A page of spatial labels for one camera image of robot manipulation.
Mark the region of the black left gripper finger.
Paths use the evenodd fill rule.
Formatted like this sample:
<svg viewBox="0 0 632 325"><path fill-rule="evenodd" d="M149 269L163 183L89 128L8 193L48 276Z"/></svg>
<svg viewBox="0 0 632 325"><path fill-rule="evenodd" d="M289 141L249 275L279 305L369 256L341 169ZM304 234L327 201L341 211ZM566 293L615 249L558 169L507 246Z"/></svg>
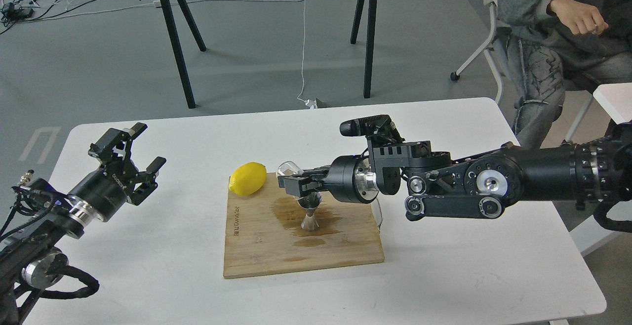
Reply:
<svg viewBox="0 0 632 325"><path fill-rule="evenodd" d="M146 170L137 172L131 178L131 184L134 187L133 195L150 195L157 187L156 178L160 168L165 165L166 158L155 158Z"/></svg>
<svg viewBox="0 0 632 325"><path fill-rule="evenodd" d="M105 170L137 172L138 168L131 160L132 142L147 128L148 126L141 122L124 130L110 128L96 143L90 145L88 156L96 158L100 167Z"/></svg>

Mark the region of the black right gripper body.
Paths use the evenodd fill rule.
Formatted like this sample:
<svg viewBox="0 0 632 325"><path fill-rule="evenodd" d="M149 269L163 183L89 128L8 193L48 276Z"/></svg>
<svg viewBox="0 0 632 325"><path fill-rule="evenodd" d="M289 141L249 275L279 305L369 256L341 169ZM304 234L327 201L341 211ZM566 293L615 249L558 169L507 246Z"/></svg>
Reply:
<svg viewBox="0 0 632 325"><path fill-rule="evenodd" d="M360 155L340 156L330 165L323 185L337 201L368 204L378 195L376 174L368 158Z"/></svg>

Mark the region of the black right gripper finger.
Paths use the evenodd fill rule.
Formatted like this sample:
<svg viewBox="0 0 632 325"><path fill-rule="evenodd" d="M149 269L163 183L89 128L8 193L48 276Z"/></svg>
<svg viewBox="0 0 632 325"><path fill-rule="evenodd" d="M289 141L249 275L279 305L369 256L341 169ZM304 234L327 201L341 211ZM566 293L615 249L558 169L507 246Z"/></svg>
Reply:
<svg viewBox="0 0 632 325"><path fill-rule="evenodd" d="M278 187L285 190L288 195L302 198L314 192L328 191L321 180L312 176L278 176Z"/></svg>
<svg viewBox="0 0 632 325"><path fill-rule="evenodd" d="M311 177L311 178L325 178L330 171L330 165L316 167L314 169L302 169L297 167L291 169L291 177Z"/></svg>

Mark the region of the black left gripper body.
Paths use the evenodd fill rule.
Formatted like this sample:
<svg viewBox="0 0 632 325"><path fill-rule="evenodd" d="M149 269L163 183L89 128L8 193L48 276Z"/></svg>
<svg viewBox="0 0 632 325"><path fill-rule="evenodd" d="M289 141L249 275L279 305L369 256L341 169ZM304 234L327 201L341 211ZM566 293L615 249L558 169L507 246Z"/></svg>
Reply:
<svg viewBox="0 0 632 325"><path fill-rule="evenodd" d="M125 204L140 205L149 195L133 195L134 174L95 170L80 181L67 197L76 209L107 222Z"/></svg>

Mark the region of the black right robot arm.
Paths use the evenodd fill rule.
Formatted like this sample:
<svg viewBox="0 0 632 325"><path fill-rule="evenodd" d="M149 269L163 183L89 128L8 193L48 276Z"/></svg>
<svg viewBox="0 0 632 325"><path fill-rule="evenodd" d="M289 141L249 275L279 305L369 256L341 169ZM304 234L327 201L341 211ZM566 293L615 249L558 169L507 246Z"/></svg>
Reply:
<svg viewBox="0 0 632 325"><path fill-rule="evenodd" d="M340 156L330 165L278 167L278 185L303 202L319 204L318 192L350 203L370 203L378 194L395 195L405 182L409 221L424 217L496 219L519 201L598 202L596 222L606 230L631 231L630 221L608 212L631 199L631 123L585 144L564 142L553 149L524 149L508 142L499 149L452 160L429 141L404 141L387 114L342 122L343 136L363 136L367 149Z"/></svg>

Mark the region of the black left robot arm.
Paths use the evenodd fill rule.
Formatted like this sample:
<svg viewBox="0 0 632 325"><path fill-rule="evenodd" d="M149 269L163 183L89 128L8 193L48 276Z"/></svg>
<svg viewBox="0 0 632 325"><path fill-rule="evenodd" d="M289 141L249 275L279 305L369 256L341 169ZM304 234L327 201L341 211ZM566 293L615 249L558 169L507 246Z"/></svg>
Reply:
<svg viewBox="0 0 632 325"><path fill-rule="evenodd" d="M81 238L91 221L107 222L125 203L140 205L157 187L165 158L145 170L131 159L133 141L147 129L110 128L89 147L99 167L67 194L27 170L12 190L16 201L1 228L1 323L20 325L39 299L87 298L99 282L76 267L56 244L63 237Z"/></svg>

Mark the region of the person's hand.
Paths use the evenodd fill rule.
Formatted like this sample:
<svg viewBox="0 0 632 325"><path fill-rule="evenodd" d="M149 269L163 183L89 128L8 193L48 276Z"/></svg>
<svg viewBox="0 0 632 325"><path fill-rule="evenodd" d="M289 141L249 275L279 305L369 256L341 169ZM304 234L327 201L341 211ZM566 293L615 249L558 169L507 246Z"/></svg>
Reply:
<svg viewBox="0 0 632 325"><path fill-rule="evenodd" d="M602 35L609 28L598 8L593 5L576 0L551 0L548 9L575 36Z"/></svg>

